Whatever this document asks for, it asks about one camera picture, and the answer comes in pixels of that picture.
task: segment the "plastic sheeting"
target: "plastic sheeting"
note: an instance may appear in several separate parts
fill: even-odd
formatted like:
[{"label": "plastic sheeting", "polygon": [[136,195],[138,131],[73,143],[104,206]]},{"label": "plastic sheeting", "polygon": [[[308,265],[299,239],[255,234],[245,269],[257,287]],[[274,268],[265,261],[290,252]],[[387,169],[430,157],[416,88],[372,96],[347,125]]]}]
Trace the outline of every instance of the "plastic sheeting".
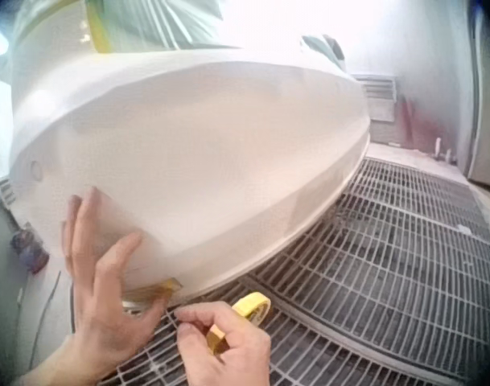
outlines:
[{"label": "plastic sheeting", "polygon": [[338,64],[326,39],[303,34],[293,22],[294,12],[274,0],[88,0],[87,4],[94,13],[91,27],[102,29],[102,36],[95,39],[106,40],[109,52],[235,47],[318,52]]}]

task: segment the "grated floor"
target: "grated floor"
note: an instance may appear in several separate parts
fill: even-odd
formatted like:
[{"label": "grated floor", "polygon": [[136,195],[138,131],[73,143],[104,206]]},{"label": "grated floor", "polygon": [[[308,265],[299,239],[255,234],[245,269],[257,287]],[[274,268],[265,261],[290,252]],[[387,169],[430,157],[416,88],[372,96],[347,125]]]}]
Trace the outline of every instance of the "grated floor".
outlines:
[{"label": "grated floor", "polygon": [[[271,384],[462,384],[490,349],[490,231],[468,187],[365,159],[277,256],[203,300],[271,297]],[[187,385],[176,321],[101,384]]]}]

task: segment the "yellow masking tape roll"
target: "yellow masking tape roll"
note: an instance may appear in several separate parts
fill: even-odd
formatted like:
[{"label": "yellow masking tape roll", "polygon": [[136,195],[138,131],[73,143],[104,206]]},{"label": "yellow masking tape roll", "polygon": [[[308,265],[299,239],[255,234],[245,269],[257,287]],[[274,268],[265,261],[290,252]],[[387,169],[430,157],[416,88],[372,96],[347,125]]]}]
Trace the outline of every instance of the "yellow masking tape roll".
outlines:
[{"label": "yellow masking tape roll", "polygon": [[[243,318],[247,318],[254,326],[259,326],[270,311],[271,300],[260,292],[253,292],[239,299],[232,309]],[[207,333],[207,345],[213,354],[220,354],[224,351],[225,333],[214,325]]]}]

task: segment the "floor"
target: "floor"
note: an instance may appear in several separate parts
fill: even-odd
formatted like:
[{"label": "floor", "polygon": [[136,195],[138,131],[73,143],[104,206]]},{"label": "floor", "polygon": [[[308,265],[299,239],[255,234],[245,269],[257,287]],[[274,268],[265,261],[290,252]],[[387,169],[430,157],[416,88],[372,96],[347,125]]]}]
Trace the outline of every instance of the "floor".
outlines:
[{"label": "floor", "polygon": [[[417,151],[372,144],[367,155],[468,184],[454,166],[445,162],[436,162],[433,158]],[[476,186],[471,188],[484,209],[486,220],[490,223],[490,191]],[[30,275],[27,279],[19,263],[4,246],[9,239],[10,230],[5,229],[0,236],[0,261],[6,264],[0,265],[0,279],[8,277],[9,280],[0,280],[0,310],[3,309],[5,313],[0,320],[10,321],[14,326],[15,334],[6,338],[16,337],[17,350],[15,357],[9,358],[10,350],[4,354],[8,360],[3,366],[4,369],[12,367],[14,370],[10,374],[18,375],[40,363],[61,344],[67,334],[71,333],[69,311],[71,279],[64,270],[62,259],[53,258],[46,269],[35,276]],[[23,287],[22,305],[18,307],[16,300],[19,290]],[[14,344],[13,341],[7,341],[0,343],[0,347],[13,348]]]}]

